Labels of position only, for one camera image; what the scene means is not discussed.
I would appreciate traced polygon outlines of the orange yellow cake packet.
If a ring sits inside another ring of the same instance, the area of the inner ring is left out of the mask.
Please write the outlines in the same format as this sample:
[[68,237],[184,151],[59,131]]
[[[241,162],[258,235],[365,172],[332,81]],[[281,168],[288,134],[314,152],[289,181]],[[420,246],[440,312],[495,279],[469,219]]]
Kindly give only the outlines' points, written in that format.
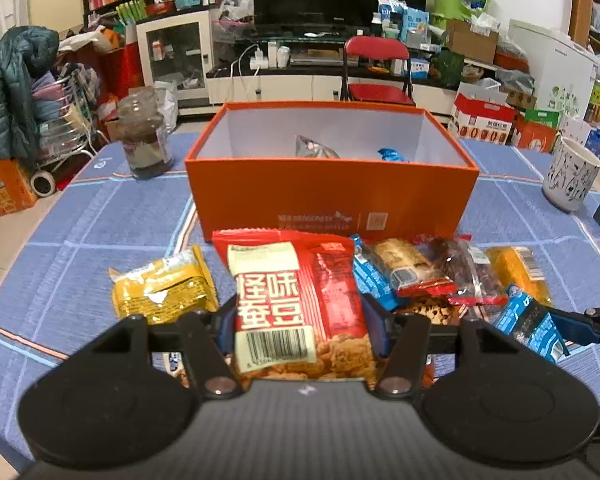
[[553,307],[552,296],[545,276],[534,253],[527,246],[500,246],[486,248],[493,271],[504,288],[515,285],[540,304]]

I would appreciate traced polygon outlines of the red broad bean snack bag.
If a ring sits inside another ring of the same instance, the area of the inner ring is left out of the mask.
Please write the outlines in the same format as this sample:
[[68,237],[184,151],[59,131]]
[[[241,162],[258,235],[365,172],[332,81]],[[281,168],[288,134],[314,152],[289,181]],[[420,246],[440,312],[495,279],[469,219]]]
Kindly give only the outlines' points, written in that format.
[[214,232],[212,243],[236,285],[232,367],[244,384],[362,379],[375,385],[353,240],[236,229]]

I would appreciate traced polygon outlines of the blue packet at right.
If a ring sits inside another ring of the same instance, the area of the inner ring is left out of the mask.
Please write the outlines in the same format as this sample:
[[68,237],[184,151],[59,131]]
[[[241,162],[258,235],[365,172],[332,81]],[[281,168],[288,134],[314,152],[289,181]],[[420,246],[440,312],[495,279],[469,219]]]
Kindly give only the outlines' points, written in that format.
[[516,285],[509,285],[506,294],[507,304],[492,325],[554,364],[570,356],[548,307]]

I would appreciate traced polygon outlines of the orange chocolate chip cookie packet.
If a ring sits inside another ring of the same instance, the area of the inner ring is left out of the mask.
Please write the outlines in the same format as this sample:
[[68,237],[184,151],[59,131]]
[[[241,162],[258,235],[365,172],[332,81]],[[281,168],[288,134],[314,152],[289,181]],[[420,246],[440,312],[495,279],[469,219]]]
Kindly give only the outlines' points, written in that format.
[[429,318],[434,325],[457,326],[460,319],[467,313],[468,307],[454,306],[444,297],[411,298],[401,307],[396,308],[396,314],[419,314]]

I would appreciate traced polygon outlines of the blue plaid tablecloth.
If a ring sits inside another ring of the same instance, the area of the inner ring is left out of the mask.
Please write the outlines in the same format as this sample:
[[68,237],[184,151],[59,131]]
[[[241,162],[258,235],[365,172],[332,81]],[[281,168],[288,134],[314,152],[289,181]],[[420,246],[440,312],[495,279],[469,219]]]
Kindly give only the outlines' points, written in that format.
[[[480,174],[460,232],[482,248],[528,247],[559,309],[600,307],[600,194],[564,214],[541,191],[547,154],[476,141],[465,150]],[[17,422],[23,391],[116,320],[110,271],[201,241],[182,166],[139,181],[111,144],[65,189],[0,288],[0,453],[14,468],[30,462]]]

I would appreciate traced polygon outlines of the yellow foil snack packet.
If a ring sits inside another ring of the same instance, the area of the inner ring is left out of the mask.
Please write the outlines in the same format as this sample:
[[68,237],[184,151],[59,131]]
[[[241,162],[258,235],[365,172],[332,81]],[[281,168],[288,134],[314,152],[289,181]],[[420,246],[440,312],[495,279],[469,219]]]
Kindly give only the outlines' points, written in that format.
[[215,312],[220,307],[211,272],[197,245],[128,272],[109,269],[108,274],[118,318],[140,314],[155,325],[175,322],[188,312]]

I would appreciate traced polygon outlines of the white cat pattern mug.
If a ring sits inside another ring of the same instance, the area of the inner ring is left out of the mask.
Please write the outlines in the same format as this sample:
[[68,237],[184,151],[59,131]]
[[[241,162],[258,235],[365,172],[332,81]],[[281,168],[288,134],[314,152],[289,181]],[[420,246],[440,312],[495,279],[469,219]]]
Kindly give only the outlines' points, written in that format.
[[594,153],[576,141],[558,136],[543,180],[543,195],[556,208],[573,214],[582,207],[599,172],[600,159]]

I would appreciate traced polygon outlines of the clear red biscuit packet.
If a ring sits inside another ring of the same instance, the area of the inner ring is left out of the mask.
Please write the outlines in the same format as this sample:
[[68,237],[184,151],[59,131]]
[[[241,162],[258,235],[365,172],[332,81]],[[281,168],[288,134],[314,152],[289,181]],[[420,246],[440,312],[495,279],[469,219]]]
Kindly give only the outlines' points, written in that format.
[[457,292],[455,283],[403,238],[365,243],[363,252],[400,298],[441,297]]

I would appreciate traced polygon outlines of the red white cardboard carton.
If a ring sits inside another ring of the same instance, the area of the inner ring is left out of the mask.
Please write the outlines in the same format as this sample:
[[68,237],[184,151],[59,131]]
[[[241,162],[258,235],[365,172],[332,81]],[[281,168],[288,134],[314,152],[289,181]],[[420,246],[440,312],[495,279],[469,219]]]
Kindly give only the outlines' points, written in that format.
[[504,145],[517,113],[506,100],[498,89],[462,82],[453,102],[449,132],[460,139]]

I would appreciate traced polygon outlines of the orange box on floor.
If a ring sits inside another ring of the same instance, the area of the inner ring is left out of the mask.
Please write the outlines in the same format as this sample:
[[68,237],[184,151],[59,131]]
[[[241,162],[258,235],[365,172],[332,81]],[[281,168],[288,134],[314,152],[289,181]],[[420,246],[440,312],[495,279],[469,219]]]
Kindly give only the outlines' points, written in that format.
[[30,185],[30,174],[20,162],[0,160],[0,217],[31,208],[37,199]]

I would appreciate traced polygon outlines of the white chest freezer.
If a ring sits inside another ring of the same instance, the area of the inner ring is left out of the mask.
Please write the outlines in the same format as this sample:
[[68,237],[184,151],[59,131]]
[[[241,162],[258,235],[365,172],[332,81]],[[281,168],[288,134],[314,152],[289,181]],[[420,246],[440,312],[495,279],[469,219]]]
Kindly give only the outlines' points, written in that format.
[[598,59],[568,35],[510,20],[508,36],[527,55],[535,107],[582,119],[596,79]]

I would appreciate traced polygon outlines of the glass jar with dark contents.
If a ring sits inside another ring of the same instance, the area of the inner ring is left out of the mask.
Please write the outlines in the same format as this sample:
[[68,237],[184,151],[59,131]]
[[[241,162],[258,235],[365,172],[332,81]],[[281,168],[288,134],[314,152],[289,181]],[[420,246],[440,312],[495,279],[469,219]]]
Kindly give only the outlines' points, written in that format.
[[154,88],[132,89],[119,102],[118,116],[120,142],[133,177],[146,180],[170,170],[169,133]]

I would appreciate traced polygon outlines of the red folding chair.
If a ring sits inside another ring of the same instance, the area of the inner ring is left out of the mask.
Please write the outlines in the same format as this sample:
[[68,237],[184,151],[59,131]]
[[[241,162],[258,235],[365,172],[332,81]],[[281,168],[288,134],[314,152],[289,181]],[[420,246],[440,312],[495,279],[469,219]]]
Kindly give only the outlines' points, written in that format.
[[[363,82],[352,82],[349,58],[364,62]],[[414,106],[412,60],[397,39],[355,36],[342,49],[341,101]]]

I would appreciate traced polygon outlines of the white low tv stand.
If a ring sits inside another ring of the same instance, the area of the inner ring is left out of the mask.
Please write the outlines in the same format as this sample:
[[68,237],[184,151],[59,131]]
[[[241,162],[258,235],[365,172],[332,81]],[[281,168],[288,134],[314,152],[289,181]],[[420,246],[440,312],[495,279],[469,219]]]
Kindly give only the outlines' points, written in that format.
[[[341,92],[340,75],[283,74],[275,70],[256,74],[222,68],[208,73],[207,84],[213,106],[246,101],[339,101]],[[454,89],[413,84],[415,104],[436,116],[451,115],[455,96]]]

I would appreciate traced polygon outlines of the dark green puffer jacket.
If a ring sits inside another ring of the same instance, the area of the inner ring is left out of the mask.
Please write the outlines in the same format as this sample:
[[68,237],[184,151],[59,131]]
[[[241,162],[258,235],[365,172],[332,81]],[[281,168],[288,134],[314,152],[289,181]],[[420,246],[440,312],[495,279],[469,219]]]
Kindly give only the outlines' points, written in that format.
[[58,32],[44,26],[16,26],[0,40],[0,160],[33,167],[40,134],[32,86],[54,67]]

